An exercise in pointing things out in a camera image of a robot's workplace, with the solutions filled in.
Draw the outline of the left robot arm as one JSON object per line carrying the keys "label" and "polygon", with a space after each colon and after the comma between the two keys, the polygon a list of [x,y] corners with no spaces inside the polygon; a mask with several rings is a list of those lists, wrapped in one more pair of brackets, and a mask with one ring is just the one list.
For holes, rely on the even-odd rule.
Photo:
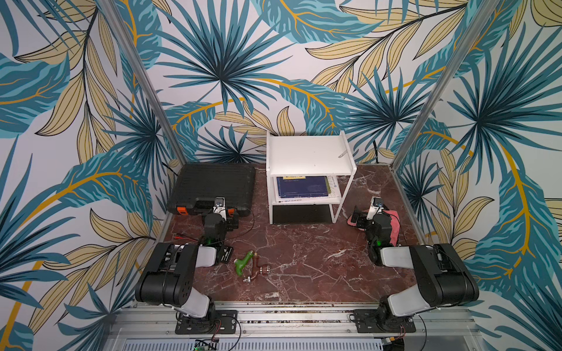
{"label": "left robot arm", "polygon": [[203,235],[197,243],[156,245],[136,286],[136,301],[171,308],[181,323],[218,324],[214,301],[193,287],[194,277],[197,268],[229,262],[233,248],[225,245],[226,234],[238,227],[234,209],[226,215],[213,213],[203,218]]}

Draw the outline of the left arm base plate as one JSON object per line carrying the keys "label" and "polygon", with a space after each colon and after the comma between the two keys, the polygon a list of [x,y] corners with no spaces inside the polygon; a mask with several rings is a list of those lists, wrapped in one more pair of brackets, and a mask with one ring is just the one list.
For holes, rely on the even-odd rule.
{"label": "left arm base plate", "polygon": [[233,335],[237,332],[237,310],[210,311],[206,317],[195,318],[177,314],[177,335],[219,334]]}

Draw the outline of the white two-tier bookshelf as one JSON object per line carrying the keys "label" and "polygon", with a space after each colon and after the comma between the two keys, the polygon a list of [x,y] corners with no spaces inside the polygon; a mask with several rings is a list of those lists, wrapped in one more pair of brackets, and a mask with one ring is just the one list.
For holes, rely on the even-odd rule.
{"label": "white two-tier bookshelf", "polygon": [[[271,225],[335,223],[357,172],[347,137],[266,135],[266,185]],[[279,202],[274,182],[286,176],[331,176],[339,197]]]}

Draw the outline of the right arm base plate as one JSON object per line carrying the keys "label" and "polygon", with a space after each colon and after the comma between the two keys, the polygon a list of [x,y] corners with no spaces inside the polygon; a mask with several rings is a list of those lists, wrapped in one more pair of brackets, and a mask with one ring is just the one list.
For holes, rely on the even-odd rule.
{"label": "right arm base plate", "polygon": [[351,314],[351,321],[358,333],[399,335],[416,331],[413,317],[395,317],[379,309],[356,309]]}

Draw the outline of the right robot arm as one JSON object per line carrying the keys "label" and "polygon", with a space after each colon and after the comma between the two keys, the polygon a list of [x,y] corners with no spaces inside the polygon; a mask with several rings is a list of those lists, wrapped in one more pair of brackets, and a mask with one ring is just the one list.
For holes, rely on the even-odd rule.
{"label": "right robot arm", "polygon": [[356,309],[351,321],[358,333],[414,333],[414,316],[440,307],[476,301],[479,288],[450,244],[396,246],[399,218],[383,209],[354,209],[348,224],[364,232],[367,254],[378,267],[408,269],[416,283],[382,297],[376,309]]}

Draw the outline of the pink cleaning cloth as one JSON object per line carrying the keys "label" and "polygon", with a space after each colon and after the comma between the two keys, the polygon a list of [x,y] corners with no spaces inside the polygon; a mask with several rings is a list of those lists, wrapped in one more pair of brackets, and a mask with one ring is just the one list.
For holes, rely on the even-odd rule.
{"label": "pink cleaning cloth", "polygon": [[392,236],[390,246],[374,246],[374,247],[395,247],[398,243],[400,234],[400,218],[394,211],[384,211],[392,216]]}

